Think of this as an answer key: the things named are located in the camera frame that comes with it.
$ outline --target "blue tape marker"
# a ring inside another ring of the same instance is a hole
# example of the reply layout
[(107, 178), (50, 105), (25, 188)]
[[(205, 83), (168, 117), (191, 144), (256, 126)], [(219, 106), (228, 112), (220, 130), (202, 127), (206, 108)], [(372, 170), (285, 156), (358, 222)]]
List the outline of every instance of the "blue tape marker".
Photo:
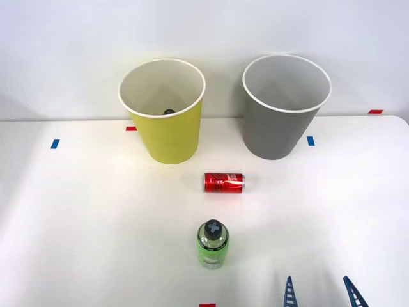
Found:
[(307, 136), (307, 141), (309, 146), (315, 146), (314, 138), (312, 136)]
[(58, 146), (58, 143), (59, 143), (59, 139), (55, 139), (55, 140), (52, 142), (51, 149), (56, 149), (57, 146)]

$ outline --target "red tape marker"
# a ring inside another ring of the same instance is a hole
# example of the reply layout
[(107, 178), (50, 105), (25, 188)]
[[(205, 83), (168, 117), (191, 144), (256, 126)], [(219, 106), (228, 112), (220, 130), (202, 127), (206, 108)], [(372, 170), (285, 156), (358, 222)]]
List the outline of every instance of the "red tape marker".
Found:
[(368, 114), (381, 114), (383, 110), (372, 109), (368, 112)]

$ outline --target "gray paper cup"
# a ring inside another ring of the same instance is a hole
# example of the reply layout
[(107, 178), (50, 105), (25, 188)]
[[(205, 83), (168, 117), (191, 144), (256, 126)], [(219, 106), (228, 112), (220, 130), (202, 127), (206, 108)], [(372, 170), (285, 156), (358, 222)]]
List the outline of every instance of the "gray paper cup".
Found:
[(300, 56), (263, 56), (243, 73), (244, 143), (260, 158), (287, 156), (331, 95), (330, 77)]

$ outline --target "tape marker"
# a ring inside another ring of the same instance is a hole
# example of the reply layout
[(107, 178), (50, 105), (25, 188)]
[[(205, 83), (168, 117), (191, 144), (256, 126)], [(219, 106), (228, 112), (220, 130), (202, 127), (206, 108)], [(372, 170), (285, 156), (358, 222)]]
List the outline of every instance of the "tape marker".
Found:
[(372, 109), (369, 110), (368, 114), (381, 114), (383, 110), (378, 110), (378, 109)]
[(314, 138), (312, 136), (307, 136), (307, 141), (309, 146), (315, 146)]
[(55, 139), (51, 144), (51, 149), (56, 149), (59, 143), (59, 139)]

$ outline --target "green bottle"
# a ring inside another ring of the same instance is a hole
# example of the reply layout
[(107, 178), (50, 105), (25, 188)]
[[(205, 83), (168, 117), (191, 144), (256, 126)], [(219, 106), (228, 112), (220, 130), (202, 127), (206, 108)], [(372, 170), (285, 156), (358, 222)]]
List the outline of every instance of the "green bottle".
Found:
[(230, 237), (228, 229), (216, 219), (211, 219), (197, 231), (199, 259), (204, 267), (217, 269), (224, 263)]

